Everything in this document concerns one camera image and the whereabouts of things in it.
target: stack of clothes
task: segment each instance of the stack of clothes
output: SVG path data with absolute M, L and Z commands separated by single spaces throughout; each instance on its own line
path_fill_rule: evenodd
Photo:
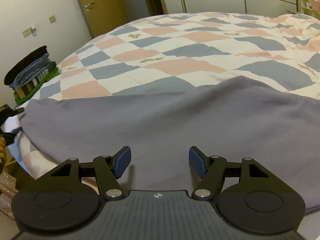
M 49 59 L 47 46 L 42 46 L 18 62 L 4 77 L 4 84 L 14 90 L 17 105 L 28 101 L 42 86 L 59 75 L 55 61 Z

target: gray blanket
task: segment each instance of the gray blanket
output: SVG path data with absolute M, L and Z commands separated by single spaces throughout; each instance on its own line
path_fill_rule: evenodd
M 172 93 L 33 100 L 21 125 L 44 153 L 90 162 L 132 149 L 124 188 L 192 191 L 188 150 L 230 162 L 257 160 L 320 205 L 320 101 L 281 93 L 245 77 Z

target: gray square pattern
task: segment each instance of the gray square pattern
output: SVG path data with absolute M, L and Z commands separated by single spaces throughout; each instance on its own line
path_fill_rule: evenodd
M 148 38 L 141 39 L 141 40 L 131 41 L 130 43 L 132 43 L 132 44 L 134 44 L 134 45 L 136 45 L 136 46 L 138 46 L 140 48 L 144 48 L 146 46 L 155 44 L 155 43 L 160 42 L 160 41 L 165 41 L 167 39 L 170 39 L 170 38 L 148 37 Z
M 310 40 L 310 38 L 307 40 L 300 40 L 297 37 L 292 37 L 292 38 L 285 37 L 285 39 L 287 39 L 290 42 L 293 42 L 296 45 L 301 44 L 302 46 L 306 46 Z
M 53 96 L 59 92 L 61 92 L 60 81 L 58 81 L 57 83 L 54 83 L 52 85 L 49 85 L 47 87 L 42 87 L 40 90 L 40 99 L 48 98 L 48 97 Z
M 271 78 L 287 90 L 296 90 L 314 84 L 307 74 L 274 60 L 254 62 L 238 70 L 250 71 L 258 76 Z
M 243 20 L 248 20 L 248 21 L 250 21 L 250 20 L 259 20 L 259 18 L 251 16 L 251 15 L 239 15 L 239 16 L 236 16 L 236 18 L 243 19 Z
M 167 27 L 167 26 L 177 26 L 179 24 L 175 24 L 175 23 L 154 23 L 155 26 L 159 26 L 159 27 Z
M 81 63 L 83 66 L 88 67 L 88 66 L 97 64 L 99 62 L 102 62 L 104 60 L 107 60 L 109 58 L 110 57 L 107 54 L 105 54 L 103 51 L 99 51 L 89 57 L 82 59 Z
M 191 32 L 191 31 L 223 32 L 223 30 L 220 30 L 216 27 L 195 27 L 195 28 L 187 29 L 186 31 L 187 32 Z
M 190 17 L 190 15 L 186 15 L 186 16 L 171 16 L 171 19 L 185 20 L 185 19 L 188 19 L 189 17 Z
M 135 94 L 145 94 L 145 93 L 159 93 L 159 92 L 173 92 L 173 91 L 186 91 L 188 89 L 194 88 L 189 82 L 180 79 L 178 77 L 167 77 L 162 78 L 145 85 L 128 88 L 122 90 L 113 95 L 135 95 Z
M 306 66 L 311 67 L 315 71 L 320 72 L 320 53 L 316 53 L 309 59 L 307 62 L 304 63 Z
M 111 78 L 137 68 L 139 68 L 139 66 L 129 66 L 126 63 L 119 63 L 105 67 L 94 68 L 89 71 L 95 79 L 99 80 Z
M 202 57 L 210 55 L 230 55 L 228 52 L 223 52 L 214 47 L 209 47 L 205 44 L 192 44 L 176 48 L 163 52 L 166 56 L 176 56 L 176 57 Z
M 294 14 L 291 17 L 293 18 L 297 18 L 297 19 L 304 19 L 304 20 L 310 20 L 312 19 L 312 17 L 306 15 L 306 14 L 302 14 L 302 13 L 298 13 L 298 14 Z
M 125 34 L 125 33 L 131 33 L 131 32 L 135 32 L 138 31 L 139 29 L 133 26 L 125 26 L 119 30 L 116 30 L 112 33 L 110 33 L 111 35 L 117 36 L 117 35 L 121 35 L 121 34 Z
M 313 23 L 307 29 L 309 28 L 315 28 L 317 30 L 320 30 L 320 23 Z
M 237 41 L 248 41 L 255 45 L 257 45 L 260 49 L 263 50 L 286 50 L 285 46 L 283 46 L 280 42 L 266 39 L 262 37 L 241 37 L 241 38 L 234 38 Z
M 246 27 L 246 28 L 267 28 L 266 26 L 263 26 L 261 24 L 257 24 L 257 23 L 237 23 L 236 24 L 239 27 Z
M 293 25 L 283 25 L 281 23 L 279 23 L 277 26 L 275 26 L 274 28 L 280 29 L 280 28 L 285 28 L 285 29 L 290 29 Z
M 79 54 L 79 53 L 81 53 L 81 52 L 84 52 L 84 51 L 86 51 L 87 49 L 90 49 L 91 47 L 93 47 L 94 45 L 93 44 L 90 44 L 90 45 L 88 45 L 88 46 L 85 46 L 84 48 L 82 48 L 82 49 L 78 49 L 77 51 L 76 51 L 76 54 Z
M 217 19 L 217 18 L 209 18 L 209 19 L 206 19 L 206 20 L 203 20 L 204 22 L 212 22 L 212 23 L 222 23 L 222 24 L 229 24 L 230 22 L 226 22 L 224 20 L 220 20 L 220 19 Z

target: black circular pad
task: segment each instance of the black circular pad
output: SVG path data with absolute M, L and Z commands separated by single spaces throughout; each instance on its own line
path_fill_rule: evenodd
M 297 228 L 305 205 L 300 195 L 233 185 L 217 198 L 221 216 L 236 228 L 257 234 L 279 234 Z
M 273 212 L 283 204 L 280 196 L 268 191 L 251 192 L 245 197 L 245 202 L 248 207 L 258 212 Z
M 97 214 L 99 207 L 95 190 L 81 182 L 70 189 L 20 192 L 12 201 L 18 224 L 38 234 L 64 233 L 79 228 Z
M 35 196 L 35 203 L 44 209 L 61 208 L 70 203 L 72 194 L 64 189 L 46 189 Z

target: light switch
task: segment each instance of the light switch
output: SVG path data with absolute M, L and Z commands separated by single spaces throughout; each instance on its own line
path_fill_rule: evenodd
M 23 37 L 25 37 L 25 38 L 28 37 L 31 34 L 30 28 L 28 28 L 25 31 L 23 31 L 22 34 L 23 34 Z
M 57 21 L 56 16 L 52 15 L 51 17 L 49 17 L 49 21 L 50 23 L 55 23 Z

